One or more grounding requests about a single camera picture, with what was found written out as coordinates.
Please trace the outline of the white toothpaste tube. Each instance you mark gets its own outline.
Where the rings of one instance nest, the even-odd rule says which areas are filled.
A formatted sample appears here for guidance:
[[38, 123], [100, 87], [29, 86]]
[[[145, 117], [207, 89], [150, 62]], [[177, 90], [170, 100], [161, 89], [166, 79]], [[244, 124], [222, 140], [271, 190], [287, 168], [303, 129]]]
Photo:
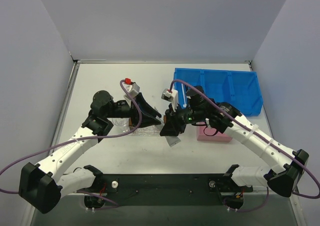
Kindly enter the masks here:
[[[155, 117], [158, 121], [160, 121], [159, 125], [156, 125], [155, 127], [157, 130], [160, 132], [164, 126], [164, 121], [162, 120], [161, 117], [156, 116]], [[167, 141], [167, 144], [172, 148], [175, 145], [179, 144], [181, 142], [180, 138], [178, 136], [165, 136], [165, 139]]]

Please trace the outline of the clear plastic cup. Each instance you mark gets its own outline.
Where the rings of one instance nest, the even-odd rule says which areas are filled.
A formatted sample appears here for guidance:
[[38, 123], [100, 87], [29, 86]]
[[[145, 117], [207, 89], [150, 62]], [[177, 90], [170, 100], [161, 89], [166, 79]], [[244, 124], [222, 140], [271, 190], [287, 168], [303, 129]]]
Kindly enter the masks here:
[[128, 118], [112, 118], [111, 121], [119, 132], [126, 133], [130, 130]]

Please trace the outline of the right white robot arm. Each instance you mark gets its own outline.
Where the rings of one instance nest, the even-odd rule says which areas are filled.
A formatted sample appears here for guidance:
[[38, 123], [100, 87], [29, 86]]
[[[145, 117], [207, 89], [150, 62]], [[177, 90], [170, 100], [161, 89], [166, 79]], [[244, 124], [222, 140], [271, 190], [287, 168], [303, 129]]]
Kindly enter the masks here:
[[236, 166], [229, 170], [231, 179], [239, 186], [264, 186], [282, 197], [289, 198], [304, 173], [309, 154], [286, 147], [252, 124], [238, 109], [227, 102], [205, 100], [201, 93], [189, 89], [187, 106], [178, 104], [178, 91], [165, 89], [161, 95], [170, 104], [165, 111], [161, 136], [178, 136], [187, 125], [204, 123], [238, 141], [266, 164], [266, 167]]

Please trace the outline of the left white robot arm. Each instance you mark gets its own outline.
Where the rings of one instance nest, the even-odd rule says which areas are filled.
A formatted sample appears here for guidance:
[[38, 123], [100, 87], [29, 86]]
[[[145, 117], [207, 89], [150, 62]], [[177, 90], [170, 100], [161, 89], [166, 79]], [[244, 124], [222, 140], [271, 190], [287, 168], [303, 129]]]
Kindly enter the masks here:
[[85, 166], [66, 175], [66, 170], [88, 149], [98, 144], [114, 126], [110, 119], [130, 119], [132, 126], [145, 128], [160, 125], [161, 114], [152, 108], [142, 93], [133, 93], [133, 100], [119, 100], [105, 90], [96, 92], [86, 120], [66, 145], [36, 164], [27, 163], [21, 170], [18, 194], [41, 213], [50, 212], [62, 197], [80, 189], [92, 192], [101, 189], [102, 173]]

